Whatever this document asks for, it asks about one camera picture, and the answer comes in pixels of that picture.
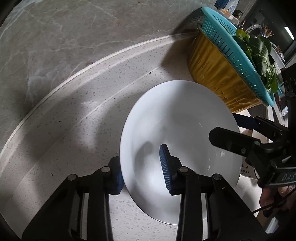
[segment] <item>blue plastic basket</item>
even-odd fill
[[[257,98],[266,106],[274,106],[274,94],[268,93],[251,61],[232,38],[237,28],[224,16],[209,7],[202,7],[202,11],[205,14],[202,24],[204,33],[234,65]]]

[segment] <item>black mount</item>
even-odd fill
[[[260,117],[247,117],[233,113],[240,127],[256,130],[272,143],[262,144],[259,139],[234,131],[216,127],[210,131],[209,140],[212,145],[246,157],[260,179],[258,186],[283,187],[296,183],[296,156],[290,142],[287,127]]]
[[[113,241],[108,195],[118,195],[122,188],[119,157],[91,175],[69,175],[29,223],[22,240],[83,240],[83,195],[89,193],[87,240]]]
[[[220,174],[213,174],[211,177],[196,174],[190,168],[182,166],[177,157],[171,156],[166,144],[161,145],[161,148],[171,176],[171,183],[167,188],[172,196],[181,194],[176,241],[202,241],[201,193],[205,193],[207,204],[206,240],[267,239],[267,234],[256,217]]]

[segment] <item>green vegetable leaf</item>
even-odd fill
[[[272,74],[267,73],[267,75],[266,75],[266,84],[265,84],[265,86],[266,86],[268,89],[270,89],[270,84],[271,84],[271,82],[272,82],[272,77],[273,77]]]
[[[261,76],[261,80],[262,80],[264,86],[267,87],[267,78],[264,77],[264,75],[262,75],[262,76]]]
[[[248,50],[248,45],[245,43],[245,41],[238,36],[233,36],[233,39],[238,43],[238,45],[242,48],[243,51]]]
[[[268,55],[267,47],[259,38],[250,38],[249,46],[252,49],[253,55],[259,55],[262,51],[264,52],[264,54]]]
[[[277,82],[277,79],[276,79],[276,75],[274,75],[272,77],[272,83],[271,83],[271,91],[273,93],[276,93],[278,90],[278,82]]]
[[[243,31],[242,29],[238,29],[235,32],[236,36],[241,38],[241,39],[247,39],[247,41],[249,41],[250,39],[250,35],[248,35],[245,31]]]
[[[252,59],[258,74],[266,76],[267,66],[270,65],[267,47],[258,38],[250,38],[249,46],[252,49]]]
[[[266,37],[263,37],[263,36],[259,36],[258,37],[266,46],[267,50],[268,50],[268,53],[270,53],[270,50],[271,50],[271,43],[270,43],[270,40]]]
[[[276,68],[274,65],[271,65],[271,73],[272,75],[276,74]]]
[[[255,66],[255,63],[254,63],[254,61],[253,61],[253,59],[252,59],[252,54],[251,54],[251,48],[246,44],[246,42],[243,40],[243,39],[241,39],[241,38],[239,38],[239,37],[237,37],[237,36],[233,36],[233,39],[237,42],[237,44],[241,47],[241,49],[244,51],[244,53],[247,55],[247,57],[249,58],[249,60],[251,61],[251,63],[252,63],[252,65],[254,66],[254,67],[256,67]]]
[[[252,56],[252,59],[255,63],[258,74],[266,76],[268,66],[267,58],[260,55],[254,55]]]

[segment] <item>speckled countertop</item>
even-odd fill
[[[93,62],[166,36],[216,0],[22,0],[0,27],[0,148],[50,91]],[[246,11],[255,0],[240,0]]]
[[[91,174],[118,155],[124,122],[141,95],[164,81],[192,81],[186,49],[193,37],[163,37],[101,59],[26,116],[0,156],[0,211],[19,236],[67,175]],[[259,206],[251,179],[240,177],[236,191],[251,210]],[[110,196],[110,214],[115,240],[176,238],[177,226],[144,214],[125,189]]]

